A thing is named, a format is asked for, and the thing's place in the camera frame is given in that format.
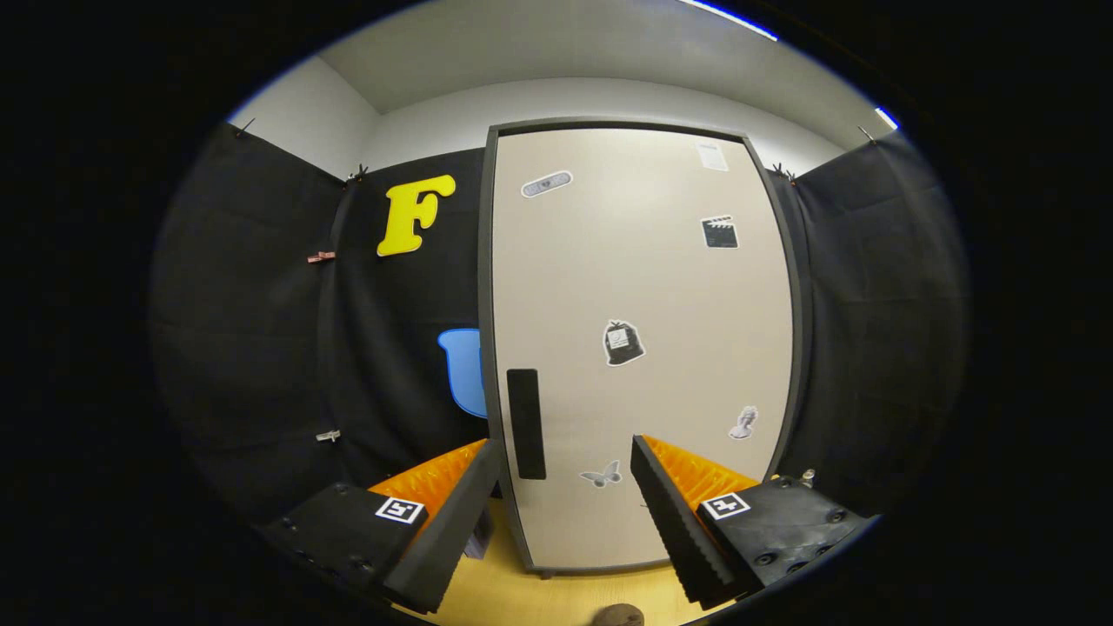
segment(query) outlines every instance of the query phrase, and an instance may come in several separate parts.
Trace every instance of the yellow letter f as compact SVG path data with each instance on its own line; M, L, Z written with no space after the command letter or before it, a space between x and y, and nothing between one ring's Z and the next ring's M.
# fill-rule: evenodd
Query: yellow letter f
M386 190L391 198L390 214L386 216L386 235L378 244L378 256L390 256L413 252L421 247L421 237L414 234L414 219L422 228L429 228L436 219L437 197L429 194L422 202L417 196L434 192L442 196L451 196L456 190L456 180L445 174L436 178L395 185Z

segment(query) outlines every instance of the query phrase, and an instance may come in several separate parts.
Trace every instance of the blue letter u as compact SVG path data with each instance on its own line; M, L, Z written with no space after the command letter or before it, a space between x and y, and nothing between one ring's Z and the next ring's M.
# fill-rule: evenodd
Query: blue letter u
M486 400L483 399L483 370L480 365L480 331L456 329L444 331L436 344L449 358L449 385L452 399L461 409L486 419Z

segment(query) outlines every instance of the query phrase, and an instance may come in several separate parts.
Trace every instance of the sticker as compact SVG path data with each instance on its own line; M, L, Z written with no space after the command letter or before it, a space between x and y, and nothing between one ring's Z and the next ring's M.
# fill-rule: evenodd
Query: sticker
M580 478L590 480L592 485L600 489L607 487L607 483L609 482L622 482L622 475L619 473L619 461L617 459L611 461L611 464L607 466L603 473L585 471L580 473Z
M417 518L417 513L420 513L423 508L425 508L425 505L421 502L411 502L410 500L402 500L400 498L388 498L385 502L383 502L382 507L378 507L375 515L394 521L401 521L402 524L413 524L414 519Z
M750 506L739 498L738 493L727 493L726 496L703 500L701 505L717 520L750 510Z
M456 405L486 419L479 329L453 329L436 338L449 361L449 390Z
M722 155L722 148L718 144L700 141L696 144L696 149L699 151L699 159L703 162L703 167L718 172L730 172L730 168L727 167L727 157Z
M735 232L733 219L730 215L700 219L707 247L738 247L738 233Z
M742 409L742 413L738 415L738 426L730 429L727 434L731 439L746 439L747 437L754 434L754 420L758 419L758 408L747 407Z
M603 352L607 353L607 364L617 368L644 356L646 346L641 344L633 324L611 320L603 330Z
M447 174L386 189L391 207L386 213L386 233L375 248L376 254L391 256L420 248L422 238L414 233L414 222L422 228L432 226L436 221L437 197L449 197L454 193L456 179Z
M548 176L542 176L536 180L531 180L522 185L522 195L532 198L540 196L545 192L551 192L556 187L563 187L572 182L572 173L567 169L561 172L553 172Z

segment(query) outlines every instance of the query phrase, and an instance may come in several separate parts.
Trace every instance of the ceiling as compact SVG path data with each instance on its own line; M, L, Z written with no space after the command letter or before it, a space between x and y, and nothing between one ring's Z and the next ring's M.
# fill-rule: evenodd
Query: ceiling
M715 94L850 149L889 127L784 41L678 0L433 0L319 53L381 114L495 82L622 78Z

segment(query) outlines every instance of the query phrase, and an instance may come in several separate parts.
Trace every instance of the black handle panel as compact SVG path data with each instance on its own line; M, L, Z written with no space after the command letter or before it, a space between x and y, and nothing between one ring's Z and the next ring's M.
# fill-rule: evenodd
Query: black handle panel
M536 370L506 370L510 423L514 430L518 477L545 479L544 438L541 434L541 399Z

